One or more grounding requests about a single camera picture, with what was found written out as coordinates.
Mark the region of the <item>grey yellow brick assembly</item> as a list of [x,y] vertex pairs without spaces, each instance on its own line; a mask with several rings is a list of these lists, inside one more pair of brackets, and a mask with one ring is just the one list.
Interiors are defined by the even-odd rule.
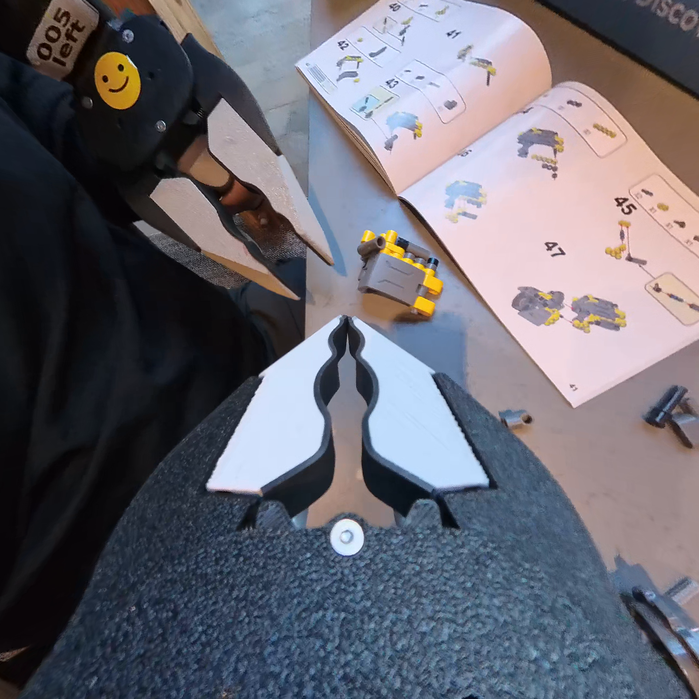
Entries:
[[432,317],[443,281],[440,266],[427,248],[406,240],[396,230],[363,230],[357,245],[362,266],[357,291],[376,294],[407,307],[412,313]]

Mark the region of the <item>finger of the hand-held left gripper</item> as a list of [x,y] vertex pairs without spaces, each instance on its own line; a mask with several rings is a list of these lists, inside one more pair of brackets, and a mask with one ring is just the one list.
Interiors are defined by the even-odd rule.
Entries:
[[160,178],[149,199],[204,256],[285,299],[300,299],[297,284],[279,274],[276,263],[264,256],[253,237],[196,180]]
[[206,117],[207,149],[245,186],[258,190],[271,211],[328,266],[334,263],[324,232],[284,157],[220,97]]

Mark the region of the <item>person's left hand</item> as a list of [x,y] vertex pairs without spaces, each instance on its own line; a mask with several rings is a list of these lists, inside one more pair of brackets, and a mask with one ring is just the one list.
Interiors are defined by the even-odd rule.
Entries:
[[254,188],[245,186],[233,177],[207,147],[193,143],[176,160],[176,169],[201,183],[232,214],[256,209],[264,196]]

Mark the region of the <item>black grey joint brick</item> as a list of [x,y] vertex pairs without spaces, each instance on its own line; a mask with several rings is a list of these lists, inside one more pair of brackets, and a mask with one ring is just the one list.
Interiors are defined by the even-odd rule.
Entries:
[[682,385],[671,385],[643,414],[643,421],[656,429],[671,427],[687,448],[699,445],[699,408]]

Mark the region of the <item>yellow grey brick vehicle model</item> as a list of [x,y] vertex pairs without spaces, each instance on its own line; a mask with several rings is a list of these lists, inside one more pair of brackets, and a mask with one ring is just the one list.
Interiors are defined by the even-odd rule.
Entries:
[[677,674],[690,697],[699,695],[699,624],[685,609],[699,585],[684,575],[659,590],[640,564],[614,555],[612,582],[625,609],[649,645]]

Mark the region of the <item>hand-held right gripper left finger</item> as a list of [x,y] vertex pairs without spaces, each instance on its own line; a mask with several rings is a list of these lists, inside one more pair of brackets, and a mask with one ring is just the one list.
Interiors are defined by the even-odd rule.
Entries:
[[238,495],[321,495],[334,476],[328,404],[347,317],[337,315],[259,373],[259,383],[206,482]]

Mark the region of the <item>instruction booklet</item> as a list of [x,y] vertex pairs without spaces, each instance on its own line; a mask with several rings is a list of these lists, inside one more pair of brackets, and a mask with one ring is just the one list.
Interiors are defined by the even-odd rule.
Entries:
[[697,195],[523,19],[376,1],[295,68],[570,406],[697,341]]

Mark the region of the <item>person's blue trouser leg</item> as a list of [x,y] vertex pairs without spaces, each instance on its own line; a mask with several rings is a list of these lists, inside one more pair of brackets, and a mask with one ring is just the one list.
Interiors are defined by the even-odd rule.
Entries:
[[251,281],[228,289],[232,302],[261,338],[266,364],[277,360],[303,341],[305,268],[305,258],[300,256],[280,263],[284,276],[300,289],[298,300],[271,292]]

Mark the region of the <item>wooden beam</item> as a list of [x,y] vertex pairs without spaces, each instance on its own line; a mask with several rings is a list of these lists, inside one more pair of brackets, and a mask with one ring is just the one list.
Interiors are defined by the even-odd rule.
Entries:
[[204,22],[188,0],[149,0],[154,13],[167,24],[170,32],[180,42],[191,34],[207,52],[222,58],[214,39],[209,35]]

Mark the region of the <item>open blue cardboard box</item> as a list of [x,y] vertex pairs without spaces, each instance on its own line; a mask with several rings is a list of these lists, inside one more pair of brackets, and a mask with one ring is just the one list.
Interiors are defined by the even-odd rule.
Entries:
[[695,0],[541,0],[541,4],[699,95]]

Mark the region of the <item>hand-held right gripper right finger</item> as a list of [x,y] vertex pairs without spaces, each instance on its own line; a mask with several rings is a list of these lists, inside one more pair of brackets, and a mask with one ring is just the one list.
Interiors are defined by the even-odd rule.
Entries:
[[347,318],[362,416],[362,477],[373,495],[489,487],[435,372],[357,317]]

